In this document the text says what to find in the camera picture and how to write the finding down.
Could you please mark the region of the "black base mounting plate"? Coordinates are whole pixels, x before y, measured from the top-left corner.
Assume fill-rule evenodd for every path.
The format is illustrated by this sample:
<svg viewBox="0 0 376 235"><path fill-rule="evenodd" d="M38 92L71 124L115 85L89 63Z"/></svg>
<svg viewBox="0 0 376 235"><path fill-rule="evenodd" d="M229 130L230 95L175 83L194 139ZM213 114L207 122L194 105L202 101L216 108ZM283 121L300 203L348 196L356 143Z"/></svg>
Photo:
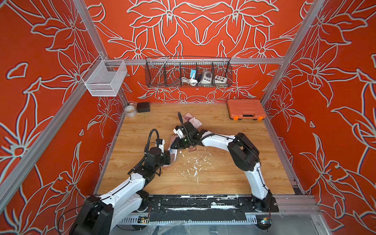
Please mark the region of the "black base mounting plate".
<svg viewBox="0 0 376 235"><path fill-rule="evenodd" d="M263 202L251 195L151 195L146 210L131 215L150 222L251 222L247 215L278 212L272 196Z"/></svg>

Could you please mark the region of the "pink paper packet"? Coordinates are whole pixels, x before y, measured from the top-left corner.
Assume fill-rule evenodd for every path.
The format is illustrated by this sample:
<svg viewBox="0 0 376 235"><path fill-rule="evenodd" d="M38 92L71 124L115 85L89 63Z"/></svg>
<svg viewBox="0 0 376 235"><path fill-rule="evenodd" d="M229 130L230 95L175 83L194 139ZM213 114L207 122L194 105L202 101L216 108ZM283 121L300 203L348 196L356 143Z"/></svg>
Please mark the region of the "pink paper packet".
<svg viewBox="0 0 376 235"><path fill-rule="evenodd" d="M202 122L199 121L196 117L194 117L193 115L191 115L190 113L187 113L183 116L183 120L185 122L190 122L194 128L198 129L199 127L202 126Z"/></svg>

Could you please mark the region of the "clear tape roll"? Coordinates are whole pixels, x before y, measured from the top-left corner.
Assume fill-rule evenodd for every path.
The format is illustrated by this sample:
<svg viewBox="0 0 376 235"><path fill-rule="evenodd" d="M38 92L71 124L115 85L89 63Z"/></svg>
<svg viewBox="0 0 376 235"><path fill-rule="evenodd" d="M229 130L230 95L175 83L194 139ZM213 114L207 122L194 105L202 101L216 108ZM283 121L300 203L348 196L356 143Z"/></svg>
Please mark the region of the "clear tape roll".
<svg viewBox="0 0 376 235"><path fill-rule="evenodd" d="M125 116L129 118L136 116L136 114L138 113L137 108L133 105L126 106L124 109L124 112L125 112Z"/></svg>

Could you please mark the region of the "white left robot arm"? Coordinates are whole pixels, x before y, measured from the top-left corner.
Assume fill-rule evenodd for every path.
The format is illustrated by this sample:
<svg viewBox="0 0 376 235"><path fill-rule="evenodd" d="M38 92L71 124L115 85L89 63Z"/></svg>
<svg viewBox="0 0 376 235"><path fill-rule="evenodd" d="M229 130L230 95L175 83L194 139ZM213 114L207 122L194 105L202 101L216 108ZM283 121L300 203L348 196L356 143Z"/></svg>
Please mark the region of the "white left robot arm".
<svg viewBox="0 0 376 235"><path fill-rule="evenodd" d="M171 154L160 147L145 152L142 160L129 172L129 178L113 190L88 197L70 235L108 235L130 213L148 208L149 194L144 190L165 165L171 164Z"/></svg>

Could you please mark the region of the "white round-dial device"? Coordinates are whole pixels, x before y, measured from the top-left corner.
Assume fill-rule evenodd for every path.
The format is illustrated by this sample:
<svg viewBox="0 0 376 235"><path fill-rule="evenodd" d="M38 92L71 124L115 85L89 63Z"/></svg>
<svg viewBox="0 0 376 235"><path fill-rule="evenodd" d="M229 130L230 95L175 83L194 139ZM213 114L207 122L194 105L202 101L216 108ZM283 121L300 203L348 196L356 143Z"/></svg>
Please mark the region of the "white round-dial device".
<svg viewBox="0 0 376 235"><path fill-rule="evenodd" d="M212 72L205 70L205 71L203 71L203 73L201 75L201 80L200 80L199 84L209 85L209 84L212 83L212 78L213 78Z"/></svg>

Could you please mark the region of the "white mesh wall basket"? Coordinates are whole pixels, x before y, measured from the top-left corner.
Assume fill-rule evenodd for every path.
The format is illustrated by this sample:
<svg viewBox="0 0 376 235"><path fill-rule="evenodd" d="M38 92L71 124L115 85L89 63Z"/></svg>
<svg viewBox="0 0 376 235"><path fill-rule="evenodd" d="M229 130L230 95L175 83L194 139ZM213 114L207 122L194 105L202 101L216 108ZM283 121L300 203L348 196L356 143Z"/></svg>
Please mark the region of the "white mesh wall basket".
<svg viewBox="0 0 376 235"><path fill-rule="evenodd" d="M82 80L92 97L116 97L127 72L124 62L113 71L109 70L104 61L96 61Z"/></svg>

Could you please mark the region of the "small black box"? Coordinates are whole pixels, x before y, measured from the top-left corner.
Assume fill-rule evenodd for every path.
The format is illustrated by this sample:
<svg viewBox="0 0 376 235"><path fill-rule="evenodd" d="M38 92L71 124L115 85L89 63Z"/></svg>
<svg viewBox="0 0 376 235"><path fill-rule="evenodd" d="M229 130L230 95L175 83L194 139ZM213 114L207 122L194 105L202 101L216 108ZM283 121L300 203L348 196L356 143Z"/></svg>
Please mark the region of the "small black box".
<svg viewBox="0 0 376 235"><path fill-rule="evenodd" d="M150 112L151 105L149 102L140 102L140 103L137 103L136 108L137 108L138 113L145 113L145 112Z"/></svg>

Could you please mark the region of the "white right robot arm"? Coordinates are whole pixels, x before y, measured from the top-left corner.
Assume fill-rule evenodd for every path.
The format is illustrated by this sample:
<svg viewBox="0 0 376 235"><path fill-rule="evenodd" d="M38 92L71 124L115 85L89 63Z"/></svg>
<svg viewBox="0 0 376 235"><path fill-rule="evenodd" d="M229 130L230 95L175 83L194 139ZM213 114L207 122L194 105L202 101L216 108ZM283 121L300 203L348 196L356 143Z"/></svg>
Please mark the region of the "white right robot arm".
<svg viewBox="0 0 376 235"><path fill-rule="evenodd" d="M172 162L176 161L179 150L190 147L215 147L229 152L235 165L244 171L247 177L254 208L259 212L271 212L274 197L261 172L259 150L245 134L216 134L204 129L198 130L188 122L176 126L173 133L175 139L168 149Z"/></svg>

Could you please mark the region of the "orange plastic tool case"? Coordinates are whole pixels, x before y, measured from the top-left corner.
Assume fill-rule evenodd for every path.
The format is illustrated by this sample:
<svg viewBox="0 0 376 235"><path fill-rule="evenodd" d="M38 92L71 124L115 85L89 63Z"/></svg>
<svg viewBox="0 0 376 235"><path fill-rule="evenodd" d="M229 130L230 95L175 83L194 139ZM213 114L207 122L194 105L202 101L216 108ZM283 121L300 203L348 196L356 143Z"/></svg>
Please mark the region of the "orange plastic tool case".
<svg viewBox="0 0 376 235"><path fill-rule="evenodd" d="M227 107L232 120L261 121L266 118L266 112L258 99L230 99L227 101Z"/></svg>

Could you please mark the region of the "blue small box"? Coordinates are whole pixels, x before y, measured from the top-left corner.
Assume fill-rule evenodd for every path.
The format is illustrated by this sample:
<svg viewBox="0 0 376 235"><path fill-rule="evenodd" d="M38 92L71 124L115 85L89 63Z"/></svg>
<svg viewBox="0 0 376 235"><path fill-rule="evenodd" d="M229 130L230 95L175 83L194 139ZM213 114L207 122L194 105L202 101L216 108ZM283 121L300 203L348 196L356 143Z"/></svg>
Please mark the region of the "blue small box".
<svg viewBox="0 0 376 235"><path fill-rule="evenodd" d="M190 79L195 79L195 78L196 78L196 70L191 70Z"/></svg>

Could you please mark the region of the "white dotted cube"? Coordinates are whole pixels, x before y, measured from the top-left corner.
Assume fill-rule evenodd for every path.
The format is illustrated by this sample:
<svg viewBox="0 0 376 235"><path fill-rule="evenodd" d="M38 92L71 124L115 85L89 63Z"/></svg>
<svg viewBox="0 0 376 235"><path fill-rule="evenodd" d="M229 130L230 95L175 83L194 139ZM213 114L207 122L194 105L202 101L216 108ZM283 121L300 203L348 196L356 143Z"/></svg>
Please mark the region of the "white dotted cube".
<svg viewBox="0 0 376 235"><path fill-rule="evenodd" d="M216 75L214 77L214 84L216 86L227 86L227 77Z"/></svg>

